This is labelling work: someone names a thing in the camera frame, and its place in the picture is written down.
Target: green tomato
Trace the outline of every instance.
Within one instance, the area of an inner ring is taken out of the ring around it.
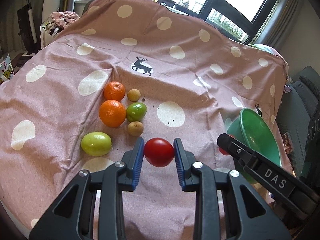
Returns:
[[[103,132],[91,132],[82,138],[81,148],[89,155],[102,156],[110,152],[111,138]]]
[[[129,122],[140,122],[147,113],[144,103],[133,103],[127,108],[127,120]]]

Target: red tomato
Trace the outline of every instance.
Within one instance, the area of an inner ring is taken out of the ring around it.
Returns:
[[[156,167],[167,166],[174,157],[172,145],[162,138],[152,138],[144,146],[143,154],[147,161]]]
[[[225,150],[223,150],[223,149],[220,148],[220,147],[219,147],[219,151],[220,151],[223,155],[225,155],[225,156],[230,155],[229,153],[227,153]]]

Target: polka dot tablecloth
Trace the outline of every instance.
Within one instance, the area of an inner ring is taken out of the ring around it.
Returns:
[[[108,128],[98,118],[111,80],[145,97],[145,141],[179,137],[198,161],[228,171],[233,160],[219,153],[216,140],[242,108],[262,112],[281,140],[275,116],[284,68],[280,57],[153,1],[96,0],[0,86],[1,201],[31,230],[81,169],[103,170],[132,149],[127,122]],[[93,131],[110,135],[109,154],[92,157],[81,150],[82,137]],[[144,161],[137,190],[124,193],[123,202],[128,239],[190,239],[195,194],[181,191],[174,162],[156,168]]]

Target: silver screw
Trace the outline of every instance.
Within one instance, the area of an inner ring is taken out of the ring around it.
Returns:
[[[239,173],[239,171],[236,171],[236,170],[232,170],[232,171],[230,171],[230,175],[232,176],[232,177],[238,177],[239,175],[240,175],[240,173]]]
[[[200,169],[200,168],[203,166],[203,164],[202,164],[201,162],[194,162],[194,163],[193,163],[193,166],[194,166],[196,169]]]
[[[79,176],[80,177],[85,177],[88,175],[88,171],[87,170],[82,170],[82,171],[79,171]]]
[[[117,168],[122,168],[122,167],[124,166],[124,162],[121,162],[121,161],[116,162],[116,163],[115,163],[115,166],[116,166]]]

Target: bowl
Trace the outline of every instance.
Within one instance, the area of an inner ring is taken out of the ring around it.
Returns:
[[[255,111],[249,108],[242,109],[237,119],[228,128],[227,133],[233,135],[244,145],[261,153],[278,166],[281,165],[276,139],[268,125]],[[243,170],[236,159],[234,159],[234,162],[236,170],[239,171],[249,183],[257,183],[255,179]]]

